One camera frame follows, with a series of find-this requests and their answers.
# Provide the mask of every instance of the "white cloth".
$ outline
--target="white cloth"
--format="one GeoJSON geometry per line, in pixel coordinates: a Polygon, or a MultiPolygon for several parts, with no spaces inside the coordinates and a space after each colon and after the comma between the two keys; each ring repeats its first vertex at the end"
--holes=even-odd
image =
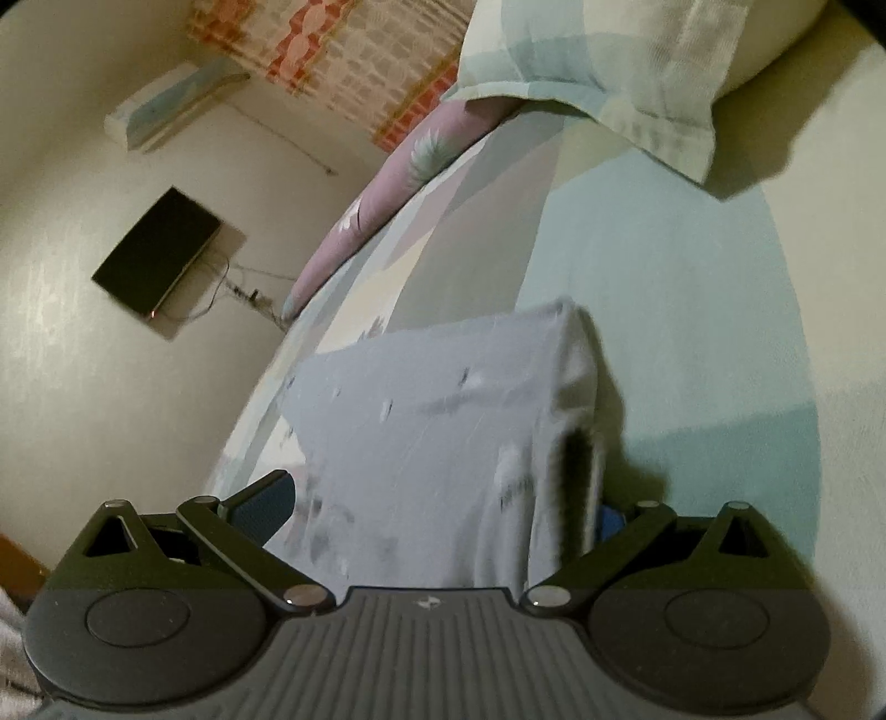
{"type": "Polygon", "coordinates": [[[25,657],[24,617],[0,590],[0,720],[20,720],[40,707],[43,694],[25,657]]]}
{"type": "Polygon", "coordinates": [[[307,459],[283,558],[339,599],[355,585],[518,598],[590,549],[596,380],[569,301],[309,357],[281,404],[307,459]]]}

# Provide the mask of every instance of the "green pillowcase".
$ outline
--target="green pillowcase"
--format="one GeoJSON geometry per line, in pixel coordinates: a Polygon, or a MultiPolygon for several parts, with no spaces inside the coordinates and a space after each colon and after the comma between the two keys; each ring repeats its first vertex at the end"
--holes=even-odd
{"type": "Polygon", "coordinates": [[[446,99],[558,100],[696,181],[753,0],[478,0],[446,99]]]}

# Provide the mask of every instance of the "leaf print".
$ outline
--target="leaf print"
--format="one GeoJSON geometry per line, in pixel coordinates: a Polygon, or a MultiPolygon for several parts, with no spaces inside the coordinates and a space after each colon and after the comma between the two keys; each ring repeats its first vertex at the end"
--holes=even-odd
{"type": "Polygon", "coordinates": [[[375,320],[372,321],[372,325],[369,326],[368,330],[364,330],[362,333],[360,333],[360,337],[357,339],[357,341],[359,342],[360,340],[368,340],[369,338],[376,338],[380,334],[382,334],[384,331],[385,331],[385,320],[381,316],[378,316],[378,317],[376,317],[375,320]]]}
{"type": "Polygon", "coordinates": [[[458,152],[445,139],[440,138],[439,130],[428,130],[412,146],[409,155],[409,186],[418,190],[439,175],[458,152]]]}
{"type": "Polygon", "coordinates": [[[351,223],[354,224],[354,228],[357,227],[357,213],[360,212],[360,200],[361,197],[358,196],[357,200],[351,203],[351,207],[349,207],[345,214],[342,215],[341,220],[338,221],[338,231],[344,232],[345,230],[351,229],[351,223]]]}

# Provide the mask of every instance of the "curtain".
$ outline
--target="curtain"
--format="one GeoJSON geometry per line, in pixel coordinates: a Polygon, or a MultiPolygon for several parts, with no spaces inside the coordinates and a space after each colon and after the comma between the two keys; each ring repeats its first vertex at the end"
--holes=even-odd
{"type": "Polygon", "coordinates": [[[454,82],[472,0],[195,0],[189,34],[390,152],[454,82]]]}

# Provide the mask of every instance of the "mattress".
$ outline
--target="mattress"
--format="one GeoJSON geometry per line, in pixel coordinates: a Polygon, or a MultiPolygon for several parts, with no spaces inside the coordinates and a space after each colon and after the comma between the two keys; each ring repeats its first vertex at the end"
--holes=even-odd
{"type": "MultiPolygon", "coordinates": [[[[607,500],[765,513],[831,620],[813,706],[870,716],[886,702],[885,89],[886,51],[829,8],[718,103],[704,187],[568,108],[525,106],[311,301],[209,491],[303,472],[280,412],[299,360],[570,296],[594,325],[607,500]]],[[[269,548],[286,559],[296,531],[269,548]]]]}

